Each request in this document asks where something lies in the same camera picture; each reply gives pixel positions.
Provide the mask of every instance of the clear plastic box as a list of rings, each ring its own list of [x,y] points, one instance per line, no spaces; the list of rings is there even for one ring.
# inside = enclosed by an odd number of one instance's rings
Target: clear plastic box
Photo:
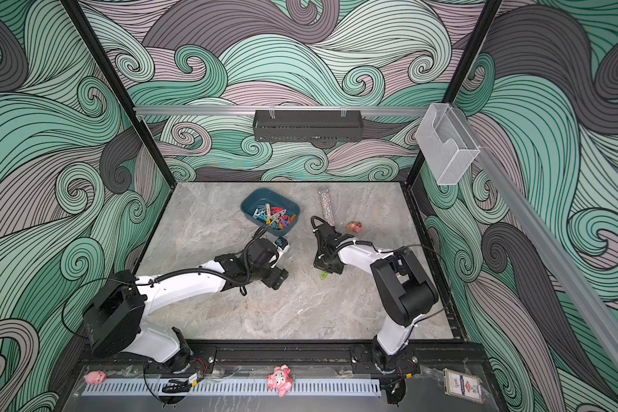
[[[479,153],[474,131],[460,109],[433,103],[415,137],[438,185],[457,185]]]

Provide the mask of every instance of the glitter tube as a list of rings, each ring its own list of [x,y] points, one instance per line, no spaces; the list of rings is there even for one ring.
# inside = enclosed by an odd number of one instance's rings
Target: glitter tube
[[[323,207],[323,217],[330,224],[334,226],[334,213],[332,213],[332,202],[330,201],[330,190],[322,186],[318,189],[318,197],[320,198],[320,205]]]

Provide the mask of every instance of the black motor housing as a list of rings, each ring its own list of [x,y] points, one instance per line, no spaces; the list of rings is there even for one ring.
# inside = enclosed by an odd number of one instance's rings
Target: black motor housing
[[[275,262],[273,257],[277,255],[277,246],[271,241],[259,238],[255,239],[247,251],[247,257],[250,264],[249,284],[256,280],[260,280],[266,286],[277,290],[288,277],[286,269],[271,268],[271,264]],[[247,273],[245,272],[244,256],[238,257],[236,254],[228,253],[221,254],[215,257],[215,261],[224,269],[224,274],[234,279],[236,282],[245,282]],[[223,291],[237,287],[229,281],[222,288]]]
[[[96,357],[109,357],[128,347],[140,332],[144,300],[130,270],[117,272],[85,307],[82,317]]]

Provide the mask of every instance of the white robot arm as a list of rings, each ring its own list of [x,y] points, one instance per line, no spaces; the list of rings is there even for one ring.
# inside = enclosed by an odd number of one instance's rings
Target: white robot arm
[[[314,219],[323,223],[316,227]],[[370,242],[341,235],[315,216],[312,225],[318,240],[313,262],[316,268],[340,274],[345,264],[352,264],[374,277],[387,312],[374,339],[374,359],[381,371],[393,370],[393,357],[407,344],[413,325],[437,301],[435,286],[411,251],[380,251]],[[204,293],[239,287],[245,295],[244,286],[255,280],[279,289],[288,272],[277,268],[277,263],[288,250],[288,242],[280,237],[273,244],[261,238],[264,233],[265,227],[257,230],[242,253],[217,256],[198,268],[137,279],[129,271],[115,274],[121,283],[105,284],[83,311],[94,355],[136,353],[172,372],[184,370],[192,352],[181,331],[163,328],[146,318],[165,305]],[[401,283],[397,274],[409,278]]]
[[[283,237],[274,244],[261,238],[266,229],[259,228],[242,252],[216,256],[197,268],[138,278],[130,271],[116,273],[117,282],[107,282],[83,311],[94,355],[136,353],[170,372],[183,371],[192,352],[181,331],[146,318],[165,305],[204,293],[239,287],[246,295],[245,286],[256,280],[279,289],[288,272],[277,268],[277,263],[288,251],[288,242]]]
[[[314,221],[321,222],[316,226]],[[371,242],[342,235],[325,220],[312,217],[318,251],[313,265],[340,274],[351,264],[371,274],[378,287],[387,317],[374,339],[374,360],[383,373],[393,372],[393,357],[404,348],[414,325],[439,299],[437,289],[414,253],[407,248],[395,251],[376,249]],[[401,283],[398,275],[407,275]]]

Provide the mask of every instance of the gray marble surface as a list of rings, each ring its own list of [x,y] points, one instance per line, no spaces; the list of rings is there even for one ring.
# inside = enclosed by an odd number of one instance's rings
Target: gray marble surface
[[[215,256],[241,250],[256,226],[240,202],[259,187],[296,202],[300,218],[288,233],[289,252],[280,261],[288,279],[274,291],[262,282],[200,295],[167,305],[149,319],[176,326],[192,339],[370,339],[385,318],[373,277],[346,266],[342,275],[321,280],[313,267],[316,239],[309,217],[322,216],[318,188],[330,188],[337,230],[359,220],[357,237],[377,247],[420,243],[398,183],[181,183],[146,251],[137,275],[198,266]],[[265,235],[274,240],[274,236]],[[412,248],[430,273],[421,248]],[[430,313],[442,308],[434,305]],[[414,339],[451,339],[444,313],[419,323]]]

